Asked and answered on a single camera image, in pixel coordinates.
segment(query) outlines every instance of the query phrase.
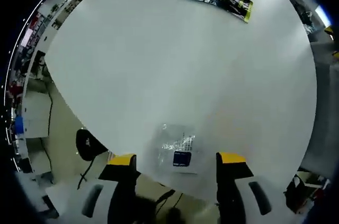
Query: white cabinet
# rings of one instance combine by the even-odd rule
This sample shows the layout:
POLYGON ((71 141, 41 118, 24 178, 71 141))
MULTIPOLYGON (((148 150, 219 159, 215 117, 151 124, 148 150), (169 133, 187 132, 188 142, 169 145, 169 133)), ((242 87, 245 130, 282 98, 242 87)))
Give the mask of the white cabinet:
POLYGON ((22 101, 22 118, 26 138, 48 137, 51 99, 48 94, 27 91, 22 101))

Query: white round table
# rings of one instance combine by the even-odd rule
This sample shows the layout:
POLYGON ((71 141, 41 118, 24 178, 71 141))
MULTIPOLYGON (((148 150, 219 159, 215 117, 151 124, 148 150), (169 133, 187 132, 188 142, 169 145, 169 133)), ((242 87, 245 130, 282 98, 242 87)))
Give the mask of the white round table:
POLYGON ((84 126, 113 153, 136 153, 155 181, 215 202, 215 153, 225 151, 282 192, 313 129, 315 65, 291 3, 252 1, 247 24, 192 0, 83 0, 48 69, 84 126), (194 127, 205 145, 199 174, 159 168, 164 122, 194 127))

